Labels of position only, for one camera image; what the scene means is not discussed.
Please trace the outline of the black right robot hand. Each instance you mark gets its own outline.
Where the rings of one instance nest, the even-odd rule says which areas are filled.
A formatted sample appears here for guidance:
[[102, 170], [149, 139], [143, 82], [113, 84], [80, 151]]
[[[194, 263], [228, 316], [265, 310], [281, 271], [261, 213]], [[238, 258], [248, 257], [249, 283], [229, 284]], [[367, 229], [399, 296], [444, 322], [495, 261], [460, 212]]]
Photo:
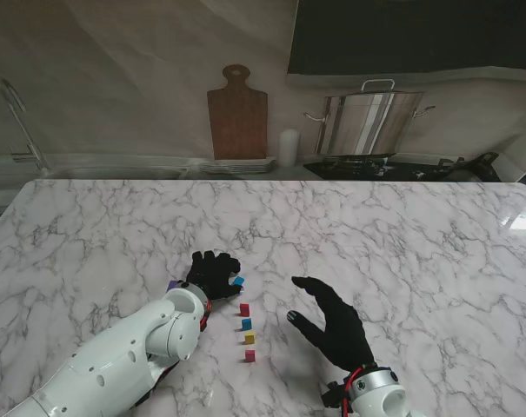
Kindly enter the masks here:
[[288, 321], [335, 366], [347, 372], [375, 364], [363, 323], [333, 287], [313, 277], [293, 276], [292, 282], [312, 295], [325, 319], [322, 330], [301, 313], [290, 310]]

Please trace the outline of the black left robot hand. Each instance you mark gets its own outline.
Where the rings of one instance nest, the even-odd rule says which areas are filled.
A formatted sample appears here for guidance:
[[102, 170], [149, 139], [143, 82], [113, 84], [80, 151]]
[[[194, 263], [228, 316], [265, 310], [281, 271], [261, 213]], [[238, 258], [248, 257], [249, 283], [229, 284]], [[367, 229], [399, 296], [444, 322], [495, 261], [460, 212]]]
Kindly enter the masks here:
[[192, 254], [192, 265], [186, 281], [198, 286], [211, 301], [238, 295], [241, 285], [230, 284], [232, 276], [239, 274], [241, 264], [228, 253], [215, 255], [213, 251]]

